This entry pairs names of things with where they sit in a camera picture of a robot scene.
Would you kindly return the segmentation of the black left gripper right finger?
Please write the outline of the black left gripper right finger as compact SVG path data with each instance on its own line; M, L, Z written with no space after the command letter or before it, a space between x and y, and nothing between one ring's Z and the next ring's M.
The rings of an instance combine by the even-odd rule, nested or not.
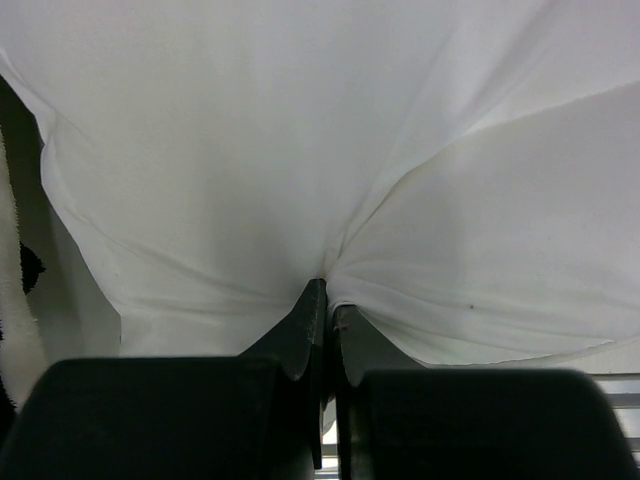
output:
M426 367L354 306L333 317L344 479L635 479L594 379L569 369Z

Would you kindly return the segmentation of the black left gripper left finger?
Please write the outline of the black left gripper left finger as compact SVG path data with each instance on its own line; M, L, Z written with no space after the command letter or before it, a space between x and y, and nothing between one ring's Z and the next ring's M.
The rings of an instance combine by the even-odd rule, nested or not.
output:
M310 479L322 465L326 284L235 357L65 360L1 450L5 479Z

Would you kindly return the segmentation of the grey pillowcase with cream ruffle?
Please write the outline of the grey pillowcase with cream ruffle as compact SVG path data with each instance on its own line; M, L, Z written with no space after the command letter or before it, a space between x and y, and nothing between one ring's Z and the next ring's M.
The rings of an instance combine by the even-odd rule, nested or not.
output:
M122 355L318 277L427 364L639 335L635 1L5 1L1 73Z

